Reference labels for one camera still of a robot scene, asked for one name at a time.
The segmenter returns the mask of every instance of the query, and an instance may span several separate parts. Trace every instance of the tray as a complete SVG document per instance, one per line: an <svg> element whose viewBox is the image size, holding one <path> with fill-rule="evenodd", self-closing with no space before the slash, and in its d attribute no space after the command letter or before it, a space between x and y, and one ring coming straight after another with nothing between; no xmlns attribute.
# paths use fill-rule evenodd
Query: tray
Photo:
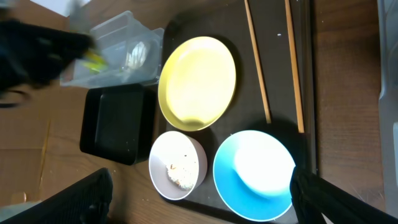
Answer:
<svg viewBox="0 0 398 224"><path fill-rule="evenodd" d="M266 124L244 1L210 2L177 15L165 30L162 52L164 65L169 55L186 40L210 36L222 41L234 57L236 91L224 115L209 128L192 133L183 132L200 142L205 149L209 163L208 173L203 183L187 198L179 201L164 198L174 205L234 223L253 222L239 217L224 204L213 181L214 156L220 144L231 134L245 129L267 132L287 147L297 166L316 171L311 33L310 23L306 21L308 18L302 15L307 14L308 2L291 1L305 134L297 131L285 4L280 0L250 0L249 4L264 70L272 114L271 125ZM161 113L157 125L158 135L176 130L166 122ZM297 223L294 208L291 207L285 215L273 222Z"/></svg>

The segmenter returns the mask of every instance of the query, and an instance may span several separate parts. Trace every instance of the blurry black object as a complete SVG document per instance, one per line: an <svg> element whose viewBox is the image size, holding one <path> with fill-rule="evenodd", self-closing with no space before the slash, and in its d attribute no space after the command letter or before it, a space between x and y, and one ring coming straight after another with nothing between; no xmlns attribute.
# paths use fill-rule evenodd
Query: blurry black object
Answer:
<svg viewBox="0 0 398 224"><path fill-rule="evenodd" d="M140 84L90 89L80 150L126 165L148 159L155 105L155 92Z"/></svg>
<svg viewBox="0 0 398 224"><path fill-rule="evenodd" d="M300 224L397 224L398 219L368 205L313 173L296 167L290 183L293 206Z"/></svg>
<svg viewBox="0 0 398 224"><path fill-rule="evenodd" d="M111 174L102 168L1 224L105 224L112 191Z"/></svg>
<svg viewBox="0 0 398 224"><path fill-rule="evenodd" d="M15 20L0 22L0 95L22 83L48 85L92 46L87 35Z"/></svg>

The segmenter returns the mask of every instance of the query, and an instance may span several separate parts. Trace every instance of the bowl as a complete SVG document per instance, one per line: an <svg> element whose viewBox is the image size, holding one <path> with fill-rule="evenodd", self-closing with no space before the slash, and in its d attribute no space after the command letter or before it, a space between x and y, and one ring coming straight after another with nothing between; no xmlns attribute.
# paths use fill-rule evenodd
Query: bowl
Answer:
<svg viewBox="0 0 398 224"><path fill-rule="evenodd" d="M235 83L235 64L228 48L217 39L196 37L167 59L159 80L159 105L172 126L198 131L225 112Z"/></svg>
<svg viewBox="0 0 398 224"><path fill-rule="evenodd" d="M213 178L224 203L239 216L267 222L292 206L290 180L295 163L276 138L260 131L241 131L217 150Z"/></svg>
<svg viewBox="0 0 398 224"><path fill-rule="evenodd" d="M150 179L158 193L169 200L181 200L188 196L203 182L206 172L205 151L191 137L178 131L169 131L160 135L152 146L149 155ZM170 177L179 180L183 177L180 186Z"/></svg>

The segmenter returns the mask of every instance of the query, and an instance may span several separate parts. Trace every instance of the wooden chopstick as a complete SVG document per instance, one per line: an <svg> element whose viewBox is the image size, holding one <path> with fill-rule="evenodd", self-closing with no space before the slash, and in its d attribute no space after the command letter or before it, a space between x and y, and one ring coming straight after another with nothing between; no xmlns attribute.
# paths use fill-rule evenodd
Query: wooden chopstick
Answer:
<svg viewBox="0 0 398 224"><path fill-rule="evenodd" d="M250 38L251 38L251 43L252 43L252 46L253 46L254 59L256 61L257 75L259 77L262 104L264 105L264 111L266 112L267 123L270 124L271 123L271 114L270 114L269 107L268 107L266 86L264 84L264 78L262 76L262 68L261 68L261 64L260 64L260 56L259 56L259 51L258 51L258 48L257 48L256 35L254 33L254 26L253 26L253 21L251 19L251 13L250 13L248 0L244 0L244 5L246 6L246 15L248 16Z"/></svg>
<svg viewBox="0 0 398 224"><path fill-rule="evenodd" d="M297 56L296 56L296 48L295 48L295 42L294 42L292 13L290 11L290 1L289 0L285 0L285 8L286 8L287 33L289 36L290 61L292 62L293 87L294 87L294 98L295 98L295 102L296 102L297 126L298 126L298 132L304 133L304 121L303 121L303 109L302 109L301 94L300 94L299 70L297 68Z"/></svg>

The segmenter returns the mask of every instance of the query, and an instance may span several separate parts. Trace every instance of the gray object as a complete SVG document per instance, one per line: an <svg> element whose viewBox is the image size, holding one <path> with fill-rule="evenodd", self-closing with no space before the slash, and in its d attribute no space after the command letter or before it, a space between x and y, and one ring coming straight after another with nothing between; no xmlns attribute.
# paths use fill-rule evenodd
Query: gray object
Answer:
<svg viewBox="0 0 398 224"><path fill-rule="evenodd" d="M386 212L398 218L398 0L377 0L381 48L379 119Z"/></svg>

